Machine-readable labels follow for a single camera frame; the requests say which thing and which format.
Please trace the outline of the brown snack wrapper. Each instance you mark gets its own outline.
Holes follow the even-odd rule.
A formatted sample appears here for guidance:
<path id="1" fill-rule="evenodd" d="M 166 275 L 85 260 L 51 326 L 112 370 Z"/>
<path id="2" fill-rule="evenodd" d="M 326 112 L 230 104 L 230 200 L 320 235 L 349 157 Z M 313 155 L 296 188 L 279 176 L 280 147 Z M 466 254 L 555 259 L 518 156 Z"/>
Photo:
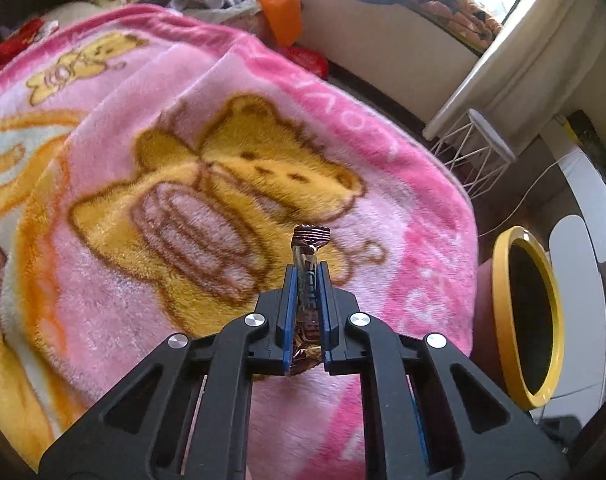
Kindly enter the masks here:
<path id="1" fill-rule="evenodd" d="M 327 226 L 301 224 L 293 230 L 291 250 L 297 268 L 291 375 L 300 375 L 321 362 L 320 317 L 317 299 L 317 252 L 329 243 Z"/>

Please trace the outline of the yellow rim trash bin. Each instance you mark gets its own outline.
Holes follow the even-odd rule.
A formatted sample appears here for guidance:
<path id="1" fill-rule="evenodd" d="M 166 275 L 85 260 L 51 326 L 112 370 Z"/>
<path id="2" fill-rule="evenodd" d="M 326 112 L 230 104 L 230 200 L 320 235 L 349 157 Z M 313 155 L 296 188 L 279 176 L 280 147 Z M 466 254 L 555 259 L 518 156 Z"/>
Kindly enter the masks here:
<path id="1" fill-rule="evenodd" d="M 479 266 L 471 360 L 521 410 L 542 408 L 560 381 L 565 324 L 543 246 L 522 226 L 495 240 Z"/>

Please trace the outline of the pink bear blanket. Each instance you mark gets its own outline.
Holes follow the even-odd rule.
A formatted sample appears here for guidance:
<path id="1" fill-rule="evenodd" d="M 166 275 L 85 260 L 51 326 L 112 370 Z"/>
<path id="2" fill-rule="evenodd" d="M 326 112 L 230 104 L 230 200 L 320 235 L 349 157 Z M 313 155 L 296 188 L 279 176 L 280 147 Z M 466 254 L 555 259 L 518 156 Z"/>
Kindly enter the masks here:
<path id="1" fill-rule="evenodd" d="M 240 30 L 103 13 L 0 70 L 0 431 L 30 467 L 162 340 L 281 285 L 299 224 L 398 333 L 472 347 L 477 228 L 417 140 Z"/>

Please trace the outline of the red plastic bag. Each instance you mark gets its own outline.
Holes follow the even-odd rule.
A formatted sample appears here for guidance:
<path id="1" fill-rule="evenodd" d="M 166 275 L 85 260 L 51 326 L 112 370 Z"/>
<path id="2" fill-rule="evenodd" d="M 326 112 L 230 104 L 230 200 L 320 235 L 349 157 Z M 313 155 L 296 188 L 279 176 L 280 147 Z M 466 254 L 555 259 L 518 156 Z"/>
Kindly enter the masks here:
<path id="1" fill-rule="evenodd" d="M 294 64 L 304 68 L 320 79 L 327 79 L 329 63 L 321 53 L 301 47 L 291 46 L 280 49 L 280 53 Z"/>

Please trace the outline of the cream curtain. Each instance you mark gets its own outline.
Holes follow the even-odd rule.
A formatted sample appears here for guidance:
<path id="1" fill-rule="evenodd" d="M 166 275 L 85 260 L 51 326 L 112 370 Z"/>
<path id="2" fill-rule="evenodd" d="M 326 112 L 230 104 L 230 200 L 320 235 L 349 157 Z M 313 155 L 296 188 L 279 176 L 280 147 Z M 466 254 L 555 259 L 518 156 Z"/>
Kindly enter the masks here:
<path id="1" fill-rule="evenodd" d="M 604 47 L 604 0 L 521 0 L 422 135 L 442 138 L 474 108 L 520 154 L 579 87 Z"/>

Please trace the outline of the red pillow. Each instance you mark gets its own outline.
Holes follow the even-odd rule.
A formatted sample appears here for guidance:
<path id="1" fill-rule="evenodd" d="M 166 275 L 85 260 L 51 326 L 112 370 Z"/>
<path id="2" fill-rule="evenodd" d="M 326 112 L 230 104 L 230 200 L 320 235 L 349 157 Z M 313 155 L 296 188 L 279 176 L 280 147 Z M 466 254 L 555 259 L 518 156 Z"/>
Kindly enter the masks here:
<path id="1" fill-rule="evenodd" d="M 58 29 L 57 20 L 44 21 L 42 18 L 33 18 L 24 23 L 7 39 L 0 42 L 0 70 L 32 44 L 46 39 Z"/>

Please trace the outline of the floral laundry basket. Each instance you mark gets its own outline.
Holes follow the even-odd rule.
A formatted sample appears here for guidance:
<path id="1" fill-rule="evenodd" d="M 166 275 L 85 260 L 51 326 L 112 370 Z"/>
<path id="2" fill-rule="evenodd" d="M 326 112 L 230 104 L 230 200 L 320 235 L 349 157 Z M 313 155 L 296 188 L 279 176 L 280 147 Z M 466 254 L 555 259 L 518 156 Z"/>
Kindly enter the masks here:
<path id="1" fill-rule="evenodd" d="M 267 18 L 257 0 L 171 0 L 165 7 L 205 24 L 240 29 L 271 41 Z"/>

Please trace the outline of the orange bag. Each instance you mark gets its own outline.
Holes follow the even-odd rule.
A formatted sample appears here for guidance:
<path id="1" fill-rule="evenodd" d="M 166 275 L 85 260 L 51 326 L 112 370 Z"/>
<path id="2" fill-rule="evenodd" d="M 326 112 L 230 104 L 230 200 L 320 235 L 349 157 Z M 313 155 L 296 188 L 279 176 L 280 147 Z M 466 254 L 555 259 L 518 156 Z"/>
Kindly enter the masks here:
<path id="1" fill-rule="evenodd" d="M 289 48 L 303 32 L 301 0 L 256 0 L 279 48 Z"/>

